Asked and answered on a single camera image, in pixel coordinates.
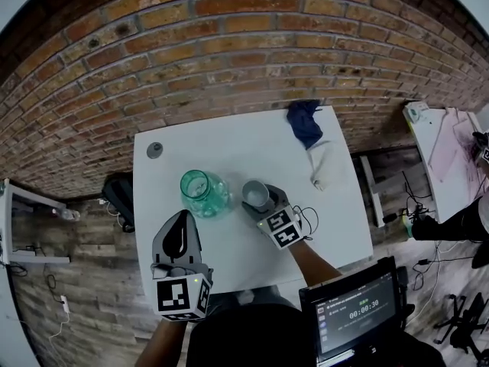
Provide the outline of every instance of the metal cup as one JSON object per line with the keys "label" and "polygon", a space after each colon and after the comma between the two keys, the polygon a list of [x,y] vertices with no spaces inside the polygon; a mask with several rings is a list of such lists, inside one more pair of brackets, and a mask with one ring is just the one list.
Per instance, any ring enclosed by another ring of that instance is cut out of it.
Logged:
{"label": "metal cup", "polygon": [[259,180],[249,180],[241,189],[243,201],[253,206],[258,212],[266,212],[274,208],[274,202],[270,198],[270,192],[264,183]]}

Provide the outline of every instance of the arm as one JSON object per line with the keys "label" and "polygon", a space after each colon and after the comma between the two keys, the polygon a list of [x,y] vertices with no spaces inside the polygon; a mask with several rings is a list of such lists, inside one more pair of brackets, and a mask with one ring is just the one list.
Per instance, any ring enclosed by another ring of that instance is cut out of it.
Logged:
{"label": "arm", "polygon": [[309,287],[341,276],[342,273],[324,261],[305,241],[289,247]]}
{"label": "arm", "polygon": [[136,362],[136,367],[176,367],[182,352],[186,322],[161,321]]}

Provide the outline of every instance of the power plug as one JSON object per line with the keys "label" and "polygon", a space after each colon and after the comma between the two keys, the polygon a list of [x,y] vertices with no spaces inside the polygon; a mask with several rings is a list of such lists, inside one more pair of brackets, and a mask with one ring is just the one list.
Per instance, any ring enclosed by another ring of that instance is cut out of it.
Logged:
{"label": "power plug", "polygon": [[68,299],[64,295],[61,295],[61,301],[63,302],[63,310],[66,314],[70,313],[70,307],[68,306]]}

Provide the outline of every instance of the wooden floor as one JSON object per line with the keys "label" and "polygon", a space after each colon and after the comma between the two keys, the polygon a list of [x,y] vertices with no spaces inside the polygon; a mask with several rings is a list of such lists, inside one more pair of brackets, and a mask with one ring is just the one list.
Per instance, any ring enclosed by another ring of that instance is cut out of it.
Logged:
{"label": "wooden floor", "polygon": [[[377,180],[409,167],[419,161],[417,150],[402,150],[370,157]],[[411,267],[421,258],[432,258],[433,242],[407,241],[402,223],[397,220],[377,229],[368,199],[364,176],[355,160],[358,179],[364,194],[365,207],[371,224],[371,236],[376,258],[394,255],[398,265],[409,268],[411,285],[414,274]],[[429,194],[427,181],[410,181],[416,195]],[[404,187],[391,189],[381,197],[384,214],[399,212],[406,205]],[[69,254],[73,262],[67,266],[26,265],[28,275],[15,277],[15,293],[23,320],[45,366],[64,365],[48,342],[48,336],[57,333],[66,314],[56,302],[45,282],[52,274],[57,281],[55,298],[67,296],[71,310],[70,322],[53,339],[63,361],[68,366],[126,366],[134,365],[138,355],[159,322],[146,302],[141,286],[138,255],[134,235],[124,234],[117,218],[107,214],[98,201],[72,205],[82,214],[79,222],[64,222],[42,211],[34,215],[17,215],[13,221],[16,248],[35,244],[48,255]],[[443,242],[440,248],[448,250],[452,242]],[[477,246],[470,242],[457,245],[443,258],[473,255]],[[414,317],[426,304],[436,281],[438,264],[425,276],[421,291],[410,291],[408,301],[416,304]],[[478,291],[489,297],[489,282],[485,281],[489,268],[471,269],[471,260],[443,263],[435,293],[421,315],[407,330],[423,341],[432,343],[438,333],[432,325],[451,315],[451,304],[446,294],[465,294],[468,302]],[[478,339],[481,348],[489,348],[489,333]],[[449,341],[437,346],[447,365],[453,367],[475,365],[473,356],[453,349]],[[185,365],[185,352],[180,360]]]}

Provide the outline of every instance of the white desk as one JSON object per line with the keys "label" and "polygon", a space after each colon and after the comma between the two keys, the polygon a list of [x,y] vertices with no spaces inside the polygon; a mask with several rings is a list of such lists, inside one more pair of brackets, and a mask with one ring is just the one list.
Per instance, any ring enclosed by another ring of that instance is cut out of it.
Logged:
{"label": "white desk", "polygon": [[[404,113],[407,124],[418,146],[419,154],[421,155],[421,162],[405,170],[404,173],[408,180],[414,180],[414,178],[426,174],[435,204],[436,220],[440,223],[450,219],[471,203],[468,193],[466,163],[463,159],[455,157],[443,182],[440,182],[429,166],[429,159],[435,146],[444,115],[444,109],[429,109],[423,112],[424,120],[413,124],[406,116],[406,113]],[[474,130],[481,132],[481,127],[474,113],[469,112],[468,117],[474,126]],[[361,163],[371,190],[377,226],[382,227],[384,225],[384,221],[382,220],[384,214],[382,212],[379,193],[394,185],[404,184],[404,176],[399,173],[380,183],[375,183],[367,157],[361,157]]]}
{"label": "white desk", "polygon": [[[429,166],[429,159],[435,146],[440,127],[442,126],[444,115],[444,109],[430,109],[423,112],[426,120],[413,124],[406,119],[416,140],[419,154],[421,155],[421,160],[428,176],[429,187],[431,188],[436,208],[436,219],[440,223],[450,219],[472,202],[468,194],[465,162],[461,157],[455,157],[443,182],[440,182]],[[474,113],[469,112],[468,117],[474,129],[481,131],[481,127]]]}
{"label": "white desk", "polygon": [[[284,110],[191,122],[136,135],[134,215],[146,295],[151,294],[153,238],[183,208],[180,178],[192,169],[218,174],[234,195],[234,209],[226,216],[196,219],[202,260],[214,268],[213,293],[302,278],[288,250],[279,251],[241,208],[241,187],[251,178],[285,190],[292,205],[316,209],[320,223],[311,246],[335,267],[372,254],[360,187],[338,120],[331,107],[317,112],[315,119],[324,132],[323,139],[340,146],[336,161],[345,164],[343,181],[325,192],[310,182],[312,170],[306,150],[293,135]],[[164,147],[156,159],[146,153],[153,142]]]}

